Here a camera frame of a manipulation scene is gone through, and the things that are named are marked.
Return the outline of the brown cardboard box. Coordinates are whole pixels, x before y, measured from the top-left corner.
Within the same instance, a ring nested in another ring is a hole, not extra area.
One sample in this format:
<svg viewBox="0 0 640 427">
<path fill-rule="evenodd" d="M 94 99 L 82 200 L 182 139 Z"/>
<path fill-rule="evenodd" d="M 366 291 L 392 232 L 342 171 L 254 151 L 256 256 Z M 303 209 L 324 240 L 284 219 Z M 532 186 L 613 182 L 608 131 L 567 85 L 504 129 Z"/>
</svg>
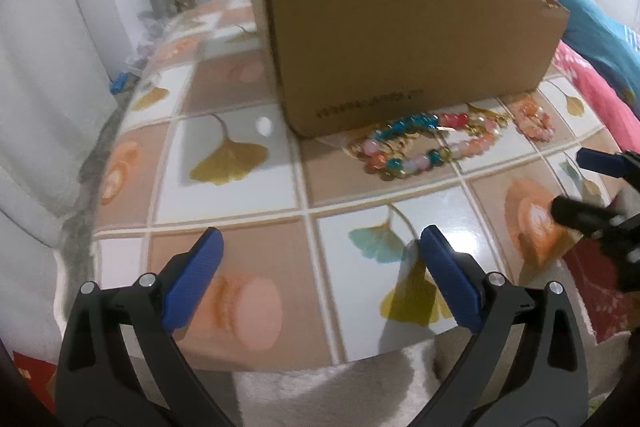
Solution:
<svg viewBox="0 0 640 427">
<path fill-rule="evenodd" d="M 302 138 L 535 89 L 554 0 L 252 0 L 266 69 Z"/>
</svg>

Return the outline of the white curtain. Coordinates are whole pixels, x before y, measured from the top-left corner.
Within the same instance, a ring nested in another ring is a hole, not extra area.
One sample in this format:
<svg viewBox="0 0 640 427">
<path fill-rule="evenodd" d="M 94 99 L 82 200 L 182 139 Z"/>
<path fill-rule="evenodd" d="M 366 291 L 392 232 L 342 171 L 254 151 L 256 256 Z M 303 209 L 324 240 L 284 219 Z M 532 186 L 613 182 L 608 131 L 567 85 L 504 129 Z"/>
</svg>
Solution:
<svg viewBox="0 0 640 427">
<path fill-rule="evenodd" d="M 67 291 L 87 272 L 63 248 L 116 108 L 119 23 L 115 0 L 1 0 L 1 338 L 35 358 L 58 351 Z"/>
</svg>

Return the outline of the blue plush pillow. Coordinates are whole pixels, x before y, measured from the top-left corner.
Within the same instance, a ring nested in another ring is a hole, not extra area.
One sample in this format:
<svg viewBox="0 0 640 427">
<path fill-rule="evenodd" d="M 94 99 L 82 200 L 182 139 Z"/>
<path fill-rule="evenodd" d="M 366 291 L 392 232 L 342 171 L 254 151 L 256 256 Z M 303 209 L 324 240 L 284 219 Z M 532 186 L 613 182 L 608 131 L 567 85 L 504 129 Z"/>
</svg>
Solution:
<svg viewBox="0 0 640 427">
<path fill-rule="evenodd" d="M 639 34 L 594 0 L 555 0 L 570 13 L 562 40 L 639 115 Z"/>
</svg>

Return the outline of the red paper bag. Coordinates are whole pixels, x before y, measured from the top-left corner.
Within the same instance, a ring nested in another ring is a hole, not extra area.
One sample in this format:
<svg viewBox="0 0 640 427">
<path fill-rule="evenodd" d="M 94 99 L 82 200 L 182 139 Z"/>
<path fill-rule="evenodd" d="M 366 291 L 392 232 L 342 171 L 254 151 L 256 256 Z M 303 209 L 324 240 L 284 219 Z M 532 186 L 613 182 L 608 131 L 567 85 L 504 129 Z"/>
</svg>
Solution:
<svg viewBox="0 0 640 427">
<path fill-rule="evenodd" d="M 13 352 L 13 360 L 32 393 L 49 412 L 55 413 L 55 377 L 58 367 L 20 352 Z"/>
</svg>

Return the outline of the patterned tablecloth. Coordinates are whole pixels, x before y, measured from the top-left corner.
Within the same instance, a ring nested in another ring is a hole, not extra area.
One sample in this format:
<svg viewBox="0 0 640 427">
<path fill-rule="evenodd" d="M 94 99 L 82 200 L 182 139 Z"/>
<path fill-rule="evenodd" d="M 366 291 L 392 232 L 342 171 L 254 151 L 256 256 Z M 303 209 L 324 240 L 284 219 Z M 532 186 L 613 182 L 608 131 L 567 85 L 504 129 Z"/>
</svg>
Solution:
<svg viewBox="0 0 640 427">
<path fill-rule="evenodd" d="M 436 225 L 486 271 L 561 281 L 588 337 L 629 331 L 636 303 L 608 262 L 548 208 L 564 194 L 608 205 L 622 182 L 578 167 L 614 152 L 573 72 L 480 107 L 540 108 L 546 143 L 507 124 L 483 153 L 386 181 L 356 157 L 357 132 L 296 139 L 264 74 L 250 0 L 216 0 L 163 24 L 106 165 L 91 246 L 103 287 L 188 251 L 209 227 L 224 259 L 177 332 L 199 369 L 285 371 L 351 362 L 448 331 L 454 319 L 416 257 Z"/>
</svg>

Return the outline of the pink floral blanket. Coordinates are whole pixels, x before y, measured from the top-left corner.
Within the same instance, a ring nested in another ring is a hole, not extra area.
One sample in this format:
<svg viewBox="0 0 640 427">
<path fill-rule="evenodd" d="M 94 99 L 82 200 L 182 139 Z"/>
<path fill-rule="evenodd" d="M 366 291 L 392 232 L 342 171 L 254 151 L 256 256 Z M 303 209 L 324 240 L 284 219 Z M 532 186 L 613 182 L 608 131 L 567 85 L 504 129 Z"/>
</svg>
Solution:
<svg viewBox="0 0 640 427">
<path fill-rule="evenodd" d="M 639 119 L 593 66 L 562 40 L 556 47 L 552 64 L 587 101 L 620 149 L 639 153 Z"/>
</svg>

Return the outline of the white fluffy blanket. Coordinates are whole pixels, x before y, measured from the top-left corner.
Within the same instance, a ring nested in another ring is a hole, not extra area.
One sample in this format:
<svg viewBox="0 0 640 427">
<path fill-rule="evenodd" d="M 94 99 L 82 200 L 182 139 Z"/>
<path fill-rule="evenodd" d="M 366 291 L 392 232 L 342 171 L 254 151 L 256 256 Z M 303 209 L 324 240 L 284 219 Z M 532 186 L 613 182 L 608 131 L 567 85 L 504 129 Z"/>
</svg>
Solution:
<svg viewBox="0 0 640 427">
<path fill-rule="evenodd" d="M 146 396 L 166 405 L 140 355 L 130 326 L 126 345 Z M 283 373 L 196 371 L 205 389 L 235 426 L 407 426 L 434 398 L 470 339 L 451 329 L 424 343 L 339 366 Z M 513 361 L 520 331 L 514 329 L 478 404 L 497 398 Z M 582 332 L 591 397 L 609 392 L 620 378 L 627 334 L 596 343 Z"/>
</svg>

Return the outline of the small blue floor object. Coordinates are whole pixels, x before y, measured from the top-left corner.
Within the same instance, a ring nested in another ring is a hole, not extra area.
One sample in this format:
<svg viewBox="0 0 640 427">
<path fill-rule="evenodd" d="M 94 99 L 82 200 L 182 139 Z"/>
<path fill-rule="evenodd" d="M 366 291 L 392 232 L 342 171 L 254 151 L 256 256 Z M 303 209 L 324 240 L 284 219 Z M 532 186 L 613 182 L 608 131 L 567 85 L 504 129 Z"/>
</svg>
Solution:
<svg viewBox="0 0 640 427">
<path fill-rule="evenodd" d="M 118 95 L 129 89 L 129 72 L 121 72 L 114 80 L 110 82 L 110 92 L 112 95 Z"/>
</svg>

